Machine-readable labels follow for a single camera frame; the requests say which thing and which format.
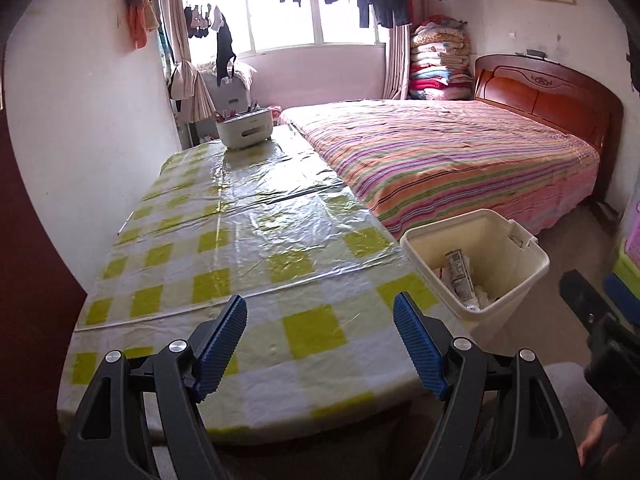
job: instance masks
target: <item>screw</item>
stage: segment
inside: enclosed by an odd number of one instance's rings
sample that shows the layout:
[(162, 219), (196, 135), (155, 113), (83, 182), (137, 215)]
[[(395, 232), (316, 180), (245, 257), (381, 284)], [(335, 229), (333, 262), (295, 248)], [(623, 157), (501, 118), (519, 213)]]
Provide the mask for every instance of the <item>screw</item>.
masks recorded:
[(169, 343), (169, 350), (174, 353), (182, 352), (185, 348), (187, 348), (187, 342), (182, 339), (176, 339)]
[(111, 350), (111, 352), (104, 356), (104, 360), (108, 363), (114, 363), (121, 357), (122, 354), (118, 350)]
[(471, 350), (471, 341), (469, 341), (469, 339), (459, 337), (453, 342), (453, 346), (462, 351)]
[(520, 357), (522, 357), (525, 361), (533, 362), (536, 360), (536, 355), (528, 349), (520, 350)]

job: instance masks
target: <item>stack of quilts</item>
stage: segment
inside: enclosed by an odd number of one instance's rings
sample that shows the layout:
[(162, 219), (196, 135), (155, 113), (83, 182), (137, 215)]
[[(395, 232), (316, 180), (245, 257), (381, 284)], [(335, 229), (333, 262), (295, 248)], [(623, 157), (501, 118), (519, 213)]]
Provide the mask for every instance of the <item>stack of quilts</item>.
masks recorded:
[(411, 38), (409, 94), (413, 99), (451, 101), (471, 96), (470, 45), (464, 23), (430, 16)]

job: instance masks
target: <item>window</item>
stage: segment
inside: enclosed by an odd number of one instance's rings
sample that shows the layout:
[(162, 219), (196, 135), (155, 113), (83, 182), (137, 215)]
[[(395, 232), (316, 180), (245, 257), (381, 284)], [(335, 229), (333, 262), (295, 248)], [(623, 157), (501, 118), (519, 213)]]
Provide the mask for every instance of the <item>window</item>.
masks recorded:
[[(369, 28), (360, 28), (357, 0), (183, 0), (186, 6), (218, 5), (231, 30), (238, 55), (272, 48), (324, 43), (380, 43), (379, 27), (370, 15)], [(190, 38), (191, 60), (204, 63), (216, 59), (216, 33)]]
[(369, 10), (369, 28), (360, 28), (358, 0), (338, 0), (326, 4), (318, 0), (322, 38), (325, 43), (376, 43), (373, 16)]
[(310, 0), (248, 0), (256, 50), (314, 42)]

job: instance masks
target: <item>checkered tablecloth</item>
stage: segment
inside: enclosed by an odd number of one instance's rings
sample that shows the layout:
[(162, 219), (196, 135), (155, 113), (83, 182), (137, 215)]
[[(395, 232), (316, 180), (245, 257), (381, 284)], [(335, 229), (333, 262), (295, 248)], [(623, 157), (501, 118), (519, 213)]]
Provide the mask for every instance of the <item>checkered tablecloth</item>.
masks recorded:
[(392, 323), (402, 290), (454, 335), (468, 335), (288, 126), (240, 152), (215, 141), (177, 153), (82, 308), (60, 383), (61, 425), (109, 350), (158, 352), (216, 316), (232, 293), (246, 299), (248, 322), (219, 389), (199, 405), (214, 441), (273, 442), (362, 419), (420, 391)]

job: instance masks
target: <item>white plastic bin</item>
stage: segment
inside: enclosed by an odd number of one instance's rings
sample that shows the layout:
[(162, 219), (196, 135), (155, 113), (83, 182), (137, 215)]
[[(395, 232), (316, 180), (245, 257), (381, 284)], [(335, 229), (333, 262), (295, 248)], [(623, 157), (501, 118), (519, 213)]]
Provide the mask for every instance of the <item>white plastic bin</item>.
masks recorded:
[[(549, 257), (536, 237), (489, 209), (409, 229), (400, 246), (479, 345), (491, 340), (549, 268)], [(445, 253), (455, 249), (469, 257), (474, 285), (481, 285), (490, 298), (498, 298), (480, 312), (465, 308), (431, 270), (444, 267)]]

